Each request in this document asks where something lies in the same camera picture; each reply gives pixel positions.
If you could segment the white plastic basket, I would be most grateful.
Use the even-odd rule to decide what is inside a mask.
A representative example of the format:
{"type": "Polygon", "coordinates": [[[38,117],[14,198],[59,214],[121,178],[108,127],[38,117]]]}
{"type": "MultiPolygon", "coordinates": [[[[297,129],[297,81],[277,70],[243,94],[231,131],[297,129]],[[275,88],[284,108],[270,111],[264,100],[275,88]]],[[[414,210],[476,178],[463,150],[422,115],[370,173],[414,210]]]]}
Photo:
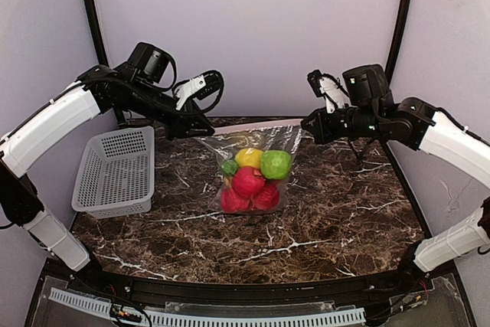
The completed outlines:
{"type": "Polygon", "coordinates": [[[151,210],[154,191],[154,129],[120,129],[87,142],[71,206],[96,219],[141,214],[151,210]]]}

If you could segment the clear zip top bag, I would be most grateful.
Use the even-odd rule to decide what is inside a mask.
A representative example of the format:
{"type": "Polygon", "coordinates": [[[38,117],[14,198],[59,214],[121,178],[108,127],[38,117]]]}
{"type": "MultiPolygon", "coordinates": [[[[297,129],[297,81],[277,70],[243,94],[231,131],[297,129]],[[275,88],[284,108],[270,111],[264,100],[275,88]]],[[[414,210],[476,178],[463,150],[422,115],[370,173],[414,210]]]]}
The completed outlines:
{"type": "Polygon", "coordinates": [[[222,178],[211,207],[225,214],[253,215],[286,205],[286,184],[301,138],[299,119],[224,126],[198,138],[215,155],[222,178]]]}

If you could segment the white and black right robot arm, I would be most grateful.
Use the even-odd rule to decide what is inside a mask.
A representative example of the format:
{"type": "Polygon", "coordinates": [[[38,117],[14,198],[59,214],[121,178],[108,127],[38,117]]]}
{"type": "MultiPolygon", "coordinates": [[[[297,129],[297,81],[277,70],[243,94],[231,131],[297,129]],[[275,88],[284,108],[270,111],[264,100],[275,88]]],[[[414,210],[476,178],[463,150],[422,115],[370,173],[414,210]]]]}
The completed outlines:
{"type": "MultiPolygon", "coordinates": [[[[416,97],[395,103],[384,70],[370,64],[345,71],[338,80],[314,70],[307,81],[325,106],[301,122],[315,143],[369,138],[396,141],[453,165],[489,185],[489,144],[458,123],[445,109],[416,97]]],[[[401,273],[423,275],[489,244],[489,201],[441,234],[408,247],[401,273]]]]}

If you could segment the yellow toy lemon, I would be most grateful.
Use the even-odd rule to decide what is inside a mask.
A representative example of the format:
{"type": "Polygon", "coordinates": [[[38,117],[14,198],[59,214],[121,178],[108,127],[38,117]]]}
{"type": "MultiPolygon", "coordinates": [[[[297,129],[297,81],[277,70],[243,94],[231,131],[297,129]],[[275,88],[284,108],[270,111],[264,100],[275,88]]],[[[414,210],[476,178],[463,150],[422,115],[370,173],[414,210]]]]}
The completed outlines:
{"type": "Polygon", "coordinates": [[[263,151],[255,148],[241,149],[236,155],[234,160],[240,168],[250,166],[259,169],[261,166],[261,158],[263,151]]]}

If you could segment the red toy fruit front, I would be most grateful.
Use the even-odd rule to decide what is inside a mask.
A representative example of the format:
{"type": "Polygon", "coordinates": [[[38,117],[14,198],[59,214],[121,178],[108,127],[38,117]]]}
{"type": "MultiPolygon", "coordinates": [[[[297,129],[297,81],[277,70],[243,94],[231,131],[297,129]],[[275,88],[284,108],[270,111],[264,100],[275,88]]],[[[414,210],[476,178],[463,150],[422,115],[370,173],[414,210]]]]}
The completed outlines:
{"type": "Polygon", "coordinates": [[[279,190],[273,184],[267,184],[252,197],[252,209],[255,211],[271,211],[279,203],[279,190]]]}

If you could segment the red toy apple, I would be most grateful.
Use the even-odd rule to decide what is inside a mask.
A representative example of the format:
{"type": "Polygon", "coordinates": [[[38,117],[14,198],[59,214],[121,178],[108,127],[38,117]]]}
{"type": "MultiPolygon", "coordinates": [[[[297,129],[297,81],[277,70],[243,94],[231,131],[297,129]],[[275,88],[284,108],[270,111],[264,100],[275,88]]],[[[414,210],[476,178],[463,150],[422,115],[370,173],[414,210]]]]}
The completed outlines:
{"type": "Polygon", "coordinates": [[[232,188],[226,188],[221,193],[221,209],[225,213],[238,213],[247,211],[250,200],[240,197],[232,188]]]}

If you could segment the green toy cucumber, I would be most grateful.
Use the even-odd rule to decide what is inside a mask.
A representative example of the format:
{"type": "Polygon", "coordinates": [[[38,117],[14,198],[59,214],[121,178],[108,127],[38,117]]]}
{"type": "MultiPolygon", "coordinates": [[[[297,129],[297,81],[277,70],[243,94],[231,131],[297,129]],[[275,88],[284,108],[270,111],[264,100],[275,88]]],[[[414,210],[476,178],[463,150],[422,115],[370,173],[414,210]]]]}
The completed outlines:
{"type": "Polygon", "coordinates": [[[235,176],[239,168],[240,166],[234,159],[228,159],[222,161],[222,163],[220,164],[220,173],[224,177],[233,177],[235,176]]]}

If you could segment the red toy tomato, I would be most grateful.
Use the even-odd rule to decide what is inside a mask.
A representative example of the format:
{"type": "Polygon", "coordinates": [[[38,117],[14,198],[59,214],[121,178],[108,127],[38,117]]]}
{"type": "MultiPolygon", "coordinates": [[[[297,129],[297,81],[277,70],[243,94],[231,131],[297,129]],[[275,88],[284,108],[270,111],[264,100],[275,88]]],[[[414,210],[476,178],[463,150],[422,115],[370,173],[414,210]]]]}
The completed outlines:
{"type": "Polygon", "coordinates": [[[232,179],[231,186],[243,198],[251,198],[265,186],[266,180],[257,168],[240,168],[232,179]]]}

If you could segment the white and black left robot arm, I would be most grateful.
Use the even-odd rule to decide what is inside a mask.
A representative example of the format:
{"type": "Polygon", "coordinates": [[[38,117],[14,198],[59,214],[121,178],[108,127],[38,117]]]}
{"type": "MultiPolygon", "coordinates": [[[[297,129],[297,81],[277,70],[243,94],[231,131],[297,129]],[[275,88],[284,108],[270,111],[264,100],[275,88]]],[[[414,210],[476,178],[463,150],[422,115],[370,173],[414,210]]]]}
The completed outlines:
{"type": "Polygon", "coordinates": [[[27,177],[32,165],[70,132],[109,110],[138,113],[167,126],[168,139],[211,136],[214,128],[195,99],[221,97],[224,78],[208,70],[189,80],[159,87],[175,59],[140,42],[117,67],[96,65],[1,138],[1,207],[10,225],[28,231],[75,272],[96,263],[94,256],[42,204],[27,177]]]}

